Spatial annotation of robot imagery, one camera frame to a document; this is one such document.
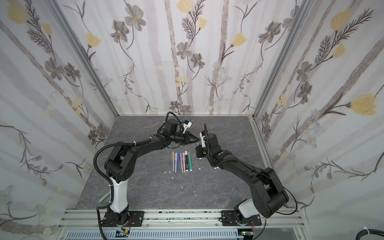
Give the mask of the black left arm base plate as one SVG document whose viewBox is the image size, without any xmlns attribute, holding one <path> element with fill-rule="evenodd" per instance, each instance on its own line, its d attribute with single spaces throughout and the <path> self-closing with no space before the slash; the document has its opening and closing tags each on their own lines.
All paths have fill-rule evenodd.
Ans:
<svg viewBox="0 0 384 240">
<path fill-rule="evenodd" d="M 119 214 L 106 212 L 101 221 L 102 227 L 141 227 L 144 219 L 143 211 L 123 211 Z"/>
</svg>

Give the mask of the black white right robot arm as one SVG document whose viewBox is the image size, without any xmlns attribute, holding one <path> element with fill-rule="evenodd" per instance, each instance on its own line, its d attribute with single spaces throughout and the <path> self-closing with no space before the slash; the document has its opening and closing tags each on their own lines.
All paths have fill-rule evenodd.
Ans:
<svg viewBox="0 0 384 240">
<path fill-rule="evenodd" d="M 258 215 L 269 218 L 289 202 L 289 195 L 273 169 L 254 167 L 232 152 L 222 150 L 216 135 L 201 132 L 196 154 L 198 158 L 206 158 L 211 167 L 228 171 L 249 186 L 251 198 L 234 208 L 233 224 L 245 226 Z"/>
</svg>

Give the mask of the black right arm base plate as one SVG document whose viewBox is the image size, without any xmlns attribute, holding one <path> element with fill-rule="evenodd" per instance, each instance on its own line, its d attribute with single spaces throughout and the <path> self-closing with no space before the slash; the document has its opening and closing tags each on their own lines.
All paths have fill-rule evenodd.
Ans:
<svg viewBox="0 0 384 240">
<path fill-rule="evenodd" d="M 219 218 L 219 221 L 223 224 L 224 227 L 253 227 L 262 225 L 260 215 L 244 217 L 240 211 L 237 210 L 221 211 L 221 217 Z"/>
</svg>

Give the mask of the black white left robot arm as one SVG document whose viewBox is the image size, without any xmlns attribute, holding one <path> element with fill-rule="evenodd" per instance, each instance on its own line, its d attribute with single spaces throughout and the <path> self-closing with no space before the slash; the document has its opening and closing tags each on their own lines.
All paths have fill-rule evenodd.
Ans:
<svg viewBox="0 0 384 240">
<path fill-rule="evenodd" d="M 103 227 L 122 227 L 129 224 L 131 215 L 127 200 L 128 180 L 134 173 L 137 159 L 145 154 L 168 148 L 172 143 L 185 146 L 198 142 L 199 138 L 188 131 L 191 126 L 192 123 L 188 120 L 166 119 L 148 140 L 109 145 L 113 149 L 104 168 L 105 177 L 108 178 L 112 191 L 107 212 L 101 219 Z"/>
</svg>

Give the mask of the teal green highlighter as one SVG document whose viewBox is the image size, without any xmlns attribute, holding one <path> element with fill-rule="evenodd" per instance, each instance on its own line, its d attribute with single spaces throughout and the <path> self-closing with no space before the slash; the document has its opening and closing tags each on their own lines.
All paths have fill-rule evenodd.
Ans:
<svg viewBox="0 0 384 240">
<path fill-rule="evenodd" d="M 188 152 L 188 168 L 189 168 L 189 171 L 191 172 L 193 170 L 193 167 L 192 167 L 192 159 L 191 159 L 191 153 Z"/>
</svg>

